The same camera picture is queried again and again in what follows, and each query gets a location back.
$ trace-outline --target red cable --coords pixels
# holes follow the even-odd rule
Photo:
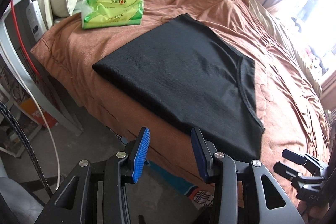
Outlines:
[[[14,3],[13,3],[13,0],[10,1],[10,7],[11,7],[11,12],[12,12],[12,16],[13,16],[13,21],[14,21],[14,25],[15,25],[15,30],[16,30],[16,35],[19,39],[19,43],[20,43],[20,46],[22,48],[22,51],[26,57],[26,59],[28,60],[28,63],[30,65],[30,67],[32,68],[33,72],[35,73],[35,75],[41,80],[41,83],[50,91],[50,94],[51,94],[51,97],[52,97],[52,100],[53,100],[53,103],[55,106],[58,106],[54,96],[53,96],[53,93],[51,92],[51,90],[47,87],[47,85],[45,84],[45,82],[43,81],[40,73],[38,72],[38,70],[36,69],[36,67],[34,66],[32,60],[30,59],[29,55],[28,55],[28,52],[25,48],[25,45],[23,44],[23,41],[22,41],[22,38],[21,38],[21,34],[20,34],[20,30],[19,30],[19,26],[17,24],[17,20],[16,20],[16,14],[15,14],[15,10],[14,10]]]
[[[19,39],[19,42],[20,42],[20,46],[22,48],[22,51],[26,57],[26,59],[28,60],[28,63],[30,65],[30,67],[32,68],[33,72],[36,74],[36,76],[38,78],[41,79],[41,75],[40,73],[38,72],[38,70],[35,68],[32,60],[30,59],[29,55],[28,55],[28,52],[25,48],[25,45],[23,44],[23,41],[22,41],[22,38],[21,38],[21,34],[20,34],[20,31],[19,31],[19,26],[17,24],[17,20],[16,20],[16,14],[15,14],[15,11],[14,11],[14,4],[13,4],[13,0],[10,1],[10,7],[11,7],[11,12],[12,12],[12,16],[13,16],[13,21],[14,21],[14,26],[15,26],[15,30],[16,30],[16,35],[17,35],[17,38]]]

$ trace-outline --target black braided cable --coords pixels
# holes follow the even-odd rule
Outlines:
[[[28,155],[29,155],[31,161],[33,162],[33,165],[36,169],[37,174],[39,175],[39,178],[40,178],[40,180],[43,184],[44,189],[47,191],[49,197],[51,197],[53,195],[53,193],[52,193],[52,191],[49,187],[49,184],[48,184],[47,180],[45,179],[45,177],[43,175],[43,172],[41,170],[39,162],[36,158],[36,155],[35,155],[32,147],[30,145],[30,142],[29,142],[27,136],[23,132],[21,126],[19,125],[19,123],[17,122],[17,120],[15,119],[15,117],[13,116],[11,111],[7,108],[7,106],[2,101],[0,101],[0,113],[8,120],[10,125],[16,131],[16,133],[19,136],[21,142],[23,143],[23,146],[25,147],[25,149],[28,152]]]

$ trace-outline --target blue gripper pad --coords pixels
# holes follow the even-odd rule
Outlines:
[[[191,130],[191,145],[193,147],[199,176],[206,183],[209,179],[207,161],[194,128]]]
[[[146,155],[150,142],[150,133],[148,128],[142,128],[140,131],[138,138],[141,138],[139,148],[137,150],[135,159],[134,159],[134,169],[132,178],[135,183],[138,182],[138,179],[141,177],[143,165],[146,161]]]

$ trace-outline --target bed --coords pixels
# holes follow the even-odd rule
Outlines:
[[[300,64],[284,28],[256,0],[144,0],[141,25],[92,30],[82,29],[80,14],[71,15],[79,1],[39,0],[50,29],[31,52],[79,105],[117,134],[132,140],[142,126],[148,127],[148,157],[154,163],[202,189],[214,190],[199,178],[190,136],[104,80],[92,65],[184,13],[254,60],[256,113],[265,127],[261,162],[273,172],[275,162],[283,161],[285,148],[328,162],[329,129],[318,97],[320,87]],[[61,18],[60,23],[52,26],[55,18]],[[297,206],[290,182],[273,175]]]

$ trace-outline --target orange box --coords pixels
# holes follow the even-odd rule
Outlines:
[[[32,98],[29,98],[28,100],[24,101],[20,107],[22,107],[22,109],[27,112],[29,115],[31,115],[35,120],[37,120],[41,125],[43,125],[44,127],[46,127],[43,118],[41,116],[41,113],[39,112],[39,110],[37,109],[37,106],[35,105],[34,101],[32,100]],[[53,116],[51,116],[48,112],[46,112],[42,107],[41,110],[43,112],[43,115],[49,125],[50,128],[52,128],[56,123],[57,120],[55,120],[55,118]]]

